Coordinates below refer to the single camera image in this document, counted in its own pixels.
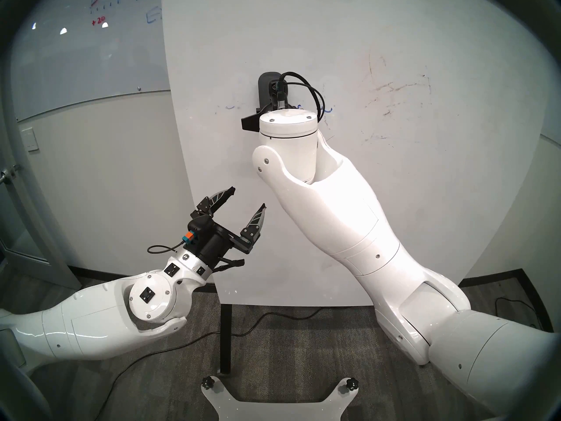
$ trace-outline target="teal connector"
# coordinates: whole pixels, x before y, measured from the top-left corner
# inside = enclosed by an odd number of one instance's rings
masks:
[[[196,235],[193,231],[189,231],[188,233],[186,233],[183,236],[183,241],[185,242],[185,244],[190,244],[193,242],[193,240],[196,238]]]

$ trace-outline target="white cylindrical joint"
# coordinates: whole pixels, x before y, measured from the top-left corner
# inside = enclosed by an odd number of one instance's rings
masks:
[[[160,273],[156,271],[144,275],[132,286],[128,304],[132,313],[141,320],[161,321],[175,305],[176,290]]]
[[[295,178],[303,182],[314,178],[318,149],[316,113],[291,108],[263,114],[259,118],[259,142],[276,150]]]

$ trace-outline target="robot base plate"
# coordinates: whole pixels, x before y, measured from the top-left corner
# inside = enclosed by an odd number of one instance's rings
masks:
[[[349,391],[347,379],[341,380],[325,400],[318,403],[251,403],[238,401],[228,392],[218,377],[212,388],[201,391],[218,412],[220,421],[324,421],[340,420],[341,415],[359,390]]]

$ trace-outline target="light switch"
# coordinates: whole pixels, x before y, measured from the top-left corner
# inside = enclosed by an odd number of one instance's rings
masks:
[[[26,130],[21,130],[21,141],[24,142],[25,149],[30,152],[32,150],[37,150],[37,140],[35,139],[35,133],[33,128],[27,128]]]

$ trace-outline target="whiteboard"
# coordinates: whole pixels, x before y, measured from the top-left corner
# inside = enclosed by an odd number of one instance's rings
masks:
[[[267,71],[297,72],[320,90],[329,112],[321,131],[372,186],[404,247],[455,282],[465,277],[512,205],[544,122],[553,61],[521,24],[487,0],[163,6],[195,201],[235,186],[216,214],[234,232],[268,206],[246,265],[214,277],[221,302],[371,304],[254,172],[257,134],[243,131],[240,118],[255,113],[257,79]],[[313,109],[309,93],[293,87],[289,101]]]
[[[92,99],[169,90],[162,0],[41,0],[15,36],[11,82],[19,121]]]

